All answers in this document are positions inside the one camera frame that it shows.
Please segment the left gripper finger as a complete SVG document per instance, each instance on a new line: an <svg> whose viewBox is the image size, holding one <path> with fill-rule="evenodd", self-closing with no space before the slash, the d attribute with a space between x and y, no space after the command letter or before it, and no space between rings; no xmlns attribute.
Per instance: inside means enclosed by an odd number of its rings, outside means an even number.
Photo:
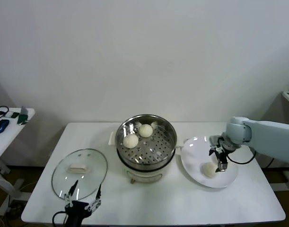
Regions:
<svg viewBox="0 0 289 227"><path fill-rule="evenodd" d="M101 205L101 185L97 190L95 199L85 207L85 210L96 211L100 205Z"/></svg>
<svg viewBox="0 0 289 227"><path fill-rule="evenodd" d="M69 207L73 207L73 203L72 203L72 196L73 196L73 193L77 187L77 184L78 184L78 180L71 186L70 190L68 193L66 193L64 195L64 200L65 200L65 207L66 208L69 208Z"/></svg>

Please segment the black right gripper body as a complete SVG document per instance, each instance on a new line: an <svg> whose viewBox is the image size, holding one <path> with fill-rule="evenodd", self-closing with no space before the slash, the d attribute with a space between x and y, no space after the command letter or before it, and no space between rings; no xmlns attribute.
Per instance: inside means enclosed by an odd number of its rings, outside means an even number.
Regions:
<svg viewBox="0 0 289 227"><path fill-rule="evenodd" d="M238 149L238 144L235 144L227 136L215 136L215 146L218 147L218 153L225 153L226 155L235 152Z"/></svg>

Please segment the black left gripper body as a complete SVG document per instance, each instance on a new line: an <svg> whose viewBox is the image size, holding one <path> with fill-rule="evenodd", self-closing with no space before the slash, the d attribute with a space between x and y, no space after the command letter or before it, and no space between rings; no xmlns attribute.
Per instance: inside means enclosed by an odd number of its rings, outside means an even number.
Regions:
<svg viewBox="0 0 289 227"><path fill-rule="evenodd" d="M82 221L85 218L91 216L92 211L86 207L88 203L73 201L72 207L68 206L65 208L65 213L67 214L67 220L64 224L65 227L80 227L82 225Z"/></svg>

